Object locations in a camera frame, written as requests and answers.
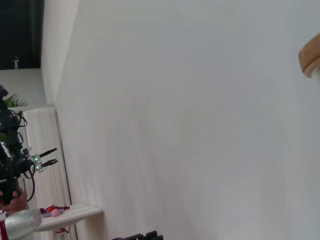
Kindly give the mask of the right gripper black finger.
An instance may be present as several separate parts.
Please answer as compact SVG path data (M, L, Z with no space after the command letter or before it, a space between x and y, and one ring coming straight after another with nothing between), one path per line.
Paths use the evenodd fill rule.
M116 237L116 238L113 238L112 240L143 240L143 238L144 238L144 235L141 233L138 233L138 234L127 236L127 237Z
M144 236L144 240L164 240L163 235L158 235L157 231L147 232Z

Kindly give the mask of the person hand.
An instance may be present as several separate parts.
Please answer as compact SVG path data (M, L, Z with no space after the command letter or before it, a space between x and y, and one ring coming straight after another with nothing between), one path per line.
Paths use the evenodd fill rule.
M20 195L18 195L16 191L12 193L13 199L10 204L5 204L3 201L0 202L0 209L8 216L28 209L27 194L22 188L20 188L19 191Z

